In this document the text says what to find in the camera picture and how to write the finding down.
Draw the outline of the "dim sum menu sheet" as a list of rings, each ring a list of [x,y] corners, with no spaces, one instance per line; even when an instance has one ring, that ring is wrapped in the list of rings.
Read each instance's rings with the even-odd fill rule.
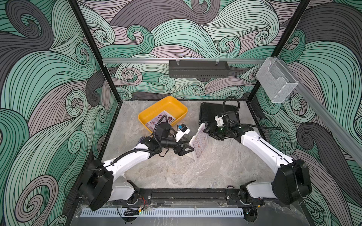
[[[208,146],[208,140],[207,140],[208,134],[203,132],[205,128],[206,126],[204,123],[200,125],[193,142],[198,159],[201,158],[202,154],[206,151],[206,148]]]

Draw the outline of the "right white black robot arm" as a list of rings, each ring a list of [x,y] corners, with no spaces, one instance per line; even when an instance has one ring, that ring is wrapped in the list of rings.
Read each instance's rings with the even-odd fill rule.
[[[273,171],[272,182],[248,182],[240,187],[240,200],[245,205],[263,199],[277,199],[289,205],[311,194],[312,183],[308,165],[303,160],[279,151],[255,131],[256,125],[237,122],[236,115],[229,111],[215,116],[204,132],[210,137],[223,141],[232,138],[253,151]]]

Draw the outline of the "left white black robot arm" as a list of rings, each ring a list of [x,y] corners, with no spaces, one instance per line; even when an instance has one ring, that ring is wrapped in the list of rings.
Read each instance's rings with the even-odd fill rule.
[[[140,196],[140,189],[131,180],[115,185],[114,182],[119,177],[132,167],[161,154],[164,148],[173,149],[178,156],[193,152],[194,148],[188,141],[183,140],[190,129],[185,124],[181,124],[174,134],[170,133],[172,130],[170,124],[161,122],[155,126],[150,136],[141,137],[132,150],[105,162],[93,161],[82,175],[78,189],[79,195],[89,208],[96,211],[110,201],[122,200],[129,204],[136,203]]]

